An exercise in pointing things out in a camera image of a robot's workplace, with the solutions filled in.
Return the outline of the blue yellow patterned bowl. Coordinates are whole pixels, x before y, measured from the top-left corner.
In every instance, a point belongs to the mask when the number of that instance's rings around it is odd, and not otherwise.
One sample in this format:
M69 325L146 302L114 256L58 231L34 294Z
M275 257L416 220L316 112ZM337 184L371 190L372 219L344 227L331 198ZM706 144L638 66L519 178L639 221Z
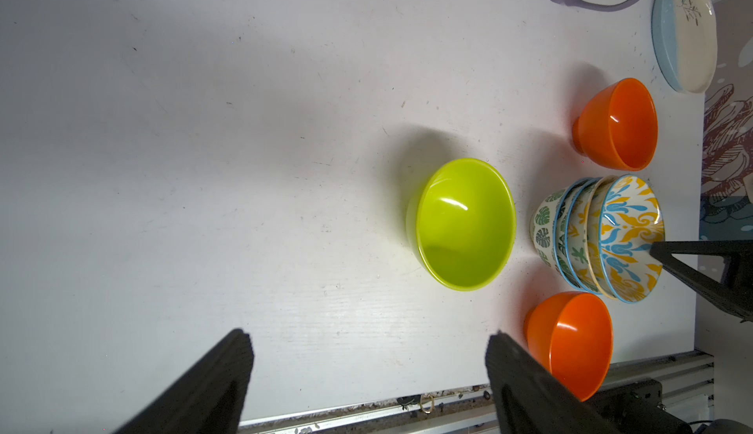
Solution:
M602 274L615 297L630 304L656 286L662 265L651 246L665 239L665 222L650 185L636 175L618 177L599 195L597 237Z

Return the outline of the yellow flower bowl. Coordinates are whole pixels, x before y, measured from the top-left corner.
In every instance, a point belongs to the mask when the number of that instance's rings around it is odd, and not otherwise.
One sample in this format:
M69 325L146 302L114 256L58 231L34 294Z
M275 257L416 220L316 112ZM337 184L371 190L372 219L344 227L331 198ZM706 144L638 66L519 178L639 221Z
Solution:
M576 194L574 205L568 218L567 252L574 276L580 287L594 294L601 294L615 300L612 291L606 284L602 284L596 276L597 263L595 251L595 231L591 225L594 222L596 206L592 200L603 184L610 185L615 176L592 178L586 181Z

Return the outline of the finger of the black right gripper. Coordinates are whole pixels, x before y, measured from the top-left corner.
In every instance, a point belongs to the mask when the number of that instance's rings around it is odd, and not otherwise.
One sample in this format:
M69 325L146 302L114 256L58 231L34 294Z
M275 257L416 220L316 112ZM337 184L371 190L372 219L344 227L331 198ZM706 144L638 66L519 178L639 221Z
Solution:
M752 241L660 241L651 245L651 257L665 271L717 309L742 321L752 320ZM678 260L676 255L722 258L725 267L717 281Z

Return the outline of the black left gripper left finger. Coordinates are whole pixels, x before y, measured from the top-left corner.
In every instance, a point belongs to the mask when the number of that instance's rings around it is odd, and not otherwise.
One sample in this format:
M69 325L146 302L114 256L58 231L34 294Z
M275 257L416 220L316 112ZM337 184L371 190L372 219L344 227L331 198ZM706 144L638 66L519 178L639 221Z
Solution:
M120 433L235 433L254 365L250 335L231 330Z

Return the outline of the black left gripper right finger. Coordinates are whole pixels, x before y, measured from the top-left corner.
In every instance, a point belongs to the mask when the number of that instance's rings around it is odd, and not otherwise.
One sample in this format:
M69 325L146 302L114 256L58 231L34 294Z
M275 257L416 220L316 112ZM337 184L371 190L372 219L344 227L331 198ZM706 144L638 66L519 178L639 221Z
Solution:
M502 433L616 433L506 333L490 336L486 370Z

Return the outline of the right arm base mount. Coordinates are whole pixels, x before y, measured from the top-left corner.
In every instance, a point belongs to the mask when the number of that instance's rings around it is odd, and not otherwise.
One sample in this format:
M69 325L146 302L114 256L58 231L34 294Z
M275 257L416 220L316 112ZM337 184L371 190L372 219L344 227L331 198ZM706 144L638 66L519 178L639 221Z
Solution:
M584 404L615 425L621 433L751 433L752 428L731 419L683 421L666 411L663 386L647 379L600 390Z

